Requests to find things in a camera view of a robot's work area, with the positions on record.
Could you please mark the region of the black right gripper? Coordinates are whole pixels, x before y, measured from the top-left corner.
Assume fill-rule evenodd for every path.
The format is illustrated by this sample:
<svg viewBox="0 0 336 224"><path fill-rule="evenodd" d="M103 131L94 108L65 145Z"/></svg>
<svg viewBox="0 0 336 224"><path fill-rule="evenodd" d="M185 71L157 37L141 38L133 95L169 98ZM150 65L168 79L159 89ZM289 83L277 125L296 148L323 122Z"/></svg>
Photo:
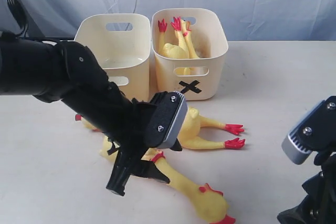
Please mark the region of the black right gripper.
<svg viewBox="0 0 336 224"><path fill-rule="evenodd" d="M321 164L321 171L302 184L307 193L297 206L277 215L280 223L335 223L335 153Z"/></svg>

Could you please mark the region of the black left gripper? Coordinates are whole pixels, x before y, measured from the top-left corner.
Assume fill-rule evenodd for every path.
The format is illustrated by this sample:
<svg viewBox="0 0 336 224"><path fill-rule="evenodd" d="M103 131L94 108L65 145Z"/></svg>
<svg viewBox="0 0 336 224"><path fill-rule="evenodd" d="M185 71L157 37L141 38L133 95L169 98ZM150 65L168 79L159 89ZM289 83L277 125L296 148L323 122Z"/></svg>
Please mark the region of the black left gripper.
<svg viewBox="0 0 336 224"><path fill-rule="evenodd" d="M128 148L133 139L132 135L135 133L133 128L138 126L135 118L138 117L139 113L150 110L149 103L139 102L136 99L128 100L113 83L108 88L108 95L112 100L111 126L113 127L109 135L109 141L118 144L119 147L112 145L107 151L109 155L117 153L117 157L106 189L114 194L124 196L125 185L131 175L169 184L170 179L152 161L142 160L143 155L149 149L143 140L145 129L141 136L137 137L137 139L142 140L144 146L139 150Z"/></svg>

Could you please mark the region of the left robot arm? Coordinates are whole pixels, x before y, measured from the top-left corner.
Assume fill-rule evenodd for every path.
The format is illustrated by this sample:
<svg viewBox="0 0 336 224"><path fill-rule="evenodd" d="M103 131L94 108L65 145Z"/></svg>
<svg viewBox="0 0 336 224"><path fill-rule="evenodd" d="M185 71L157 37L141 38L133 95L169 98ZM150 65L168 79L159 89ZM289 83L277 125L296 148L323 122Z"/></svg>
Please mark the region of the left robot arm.
<svg viewBox="0 0 336 224"><path fill-rule="evenodd" d="M109 81L90 49L75 41L51 44L6 36L1 38L1 95L31 95L61 101L99 129L116 154L106 188L123 196L130 176L170 179L151 161L143 141L154 105L129 100Z"/></svg>

